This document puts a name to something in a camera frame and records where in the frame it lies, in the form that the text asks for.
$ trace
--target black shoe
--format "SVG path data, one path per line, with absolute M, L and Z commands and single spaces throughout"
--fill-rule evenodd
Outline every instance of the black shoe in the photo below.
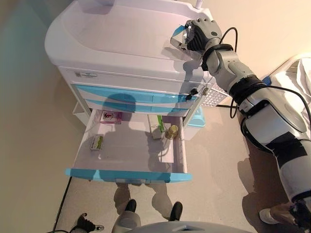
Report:
M 125 208 L 126 211 L 132 211 L 135 213 L 136 210 L 136 201 L 134 199 L 130 199 Z
M 183 212 L 183 205 L 179 201 L 175 202 L 172 208 L 169 221 L 179 221 L 182 212 Z

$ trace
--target white cart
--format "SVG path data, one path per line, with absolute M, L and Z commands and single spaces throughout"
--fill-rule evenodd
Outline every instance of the white cart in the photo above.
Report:
M 88 120 L 73 167 L 66 174 L 125 183 L 180 182 L 187 173 L 183 117 L 214 85 L 208 72 L 170 45 L 175 28 L 209 17 L 172 0 L 75 0 L 51 24 L 46 52 Z M 186 101 L 193 88 L 199 94 Z M 121 125 L 99 123 L 101 110 L 123 112 Z M 174 140 L 153 140 L 147 114 L 175 124 Z M 104 148 L 91 151 L 94 135 Z

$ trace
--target drawer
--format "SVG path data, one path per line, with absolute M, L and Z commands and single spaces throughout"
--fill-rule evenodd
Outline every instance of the drawer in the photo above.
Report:
M 118 89 L 102 86 L 72 85 L 89 108 L 113 108 L 114 111 L 153 113 L 184 117 L 197 97 L 186 101 L 186 95 Z
M 193 88 L 201 90 L 208 83 L 210 78 L 202 77 L 202 82 L 192 82 L 189 77 L 185 80 L 176 81 L 170 79 L 156 79 L 153 77 L 142 77 L 135 75 L 125 75 L 116 73 L 107 73 L 96 70 L 73 69 L 69 67 L 58 67 L 59 71 L 66 79 L 67 83 L 91 85 L 91 86 L 110 86 L 121 89 L 140 89 L 159 91 L 167 93 L 188 94 Z
M 190 107 L 193 101 L 197 99 L 197 97 L 193 97 L 192 101 L 186 101 L 186 95 L 164 94 L 157 92 L 137 91 L 137 90 L 128 90 L 128 89 L 111 88 L 103 86 L 89 86 L 89 85 L 75 84 L 75 87 L 79 90 L 81 96 L 84 99 L 92 99 L 92 100 L 111 99 L 132 103 L 172 104 L 171 106 L 174 107 L 176 106 L 175 104 L 179 103 L 180 106 Z
M 99 100 L 85 100 L 89 108 L 92 109 L 105 109 L 109 111 L 117 112 L 130 112 L 130 113 L 141 113 L 141 114 L 157 114 L 162 116 L 177 116 L 185 117 L 189 109 L 181 108 L 168 108 L 158 106 L 145 106 L 131 103 L 114 103 Z
M 163 116 L 166 128 L 179 127 L 173 140 L 152 139 L 146 114 L 123 113 L 122 123 L 101 124 L 93 110 L 72 168 L 73 177 L 119 183 L 170 183 L 191 180 L 187 173 L 181 117 Z M 91 151 L 94 135 L 103 135 L 103 149 Z

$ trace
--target small box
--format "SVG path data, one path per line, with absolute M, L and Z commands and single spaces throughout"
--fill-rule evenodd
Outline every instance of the small box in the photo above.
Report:
M 148 115 L 148 121 L 150 126 L 150 133 L 153 139 L 164 138 L 165 130 L 162 120 L 162 116 Z
M 100 122 L 102 124 L 121 124 L 122 112 L 103 110 Z
M 104 140 L 104 136 L 95 135 L 93 137 L 90 149 L 91 150 L 101 150 L 103 148 L 103 140 Z

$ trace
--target robotic hand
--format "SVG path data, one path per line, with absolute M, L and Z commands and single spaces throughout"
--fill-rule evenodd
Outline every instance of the robotic hand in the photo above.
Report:
M 189 20 L 185 28 L 187 39 L 179 48 L 201 53 L 202 69 L 215 77 L 244 116 L 243 135 L 276 157 L 281 182 L 294 204 L 291 214 L 298 226 L 310 229 L 311 141 L 302 117 L 276 93 L 277 87 L 264 84 L 239 61 L 231 45 L 221 44 L 214 20 Z

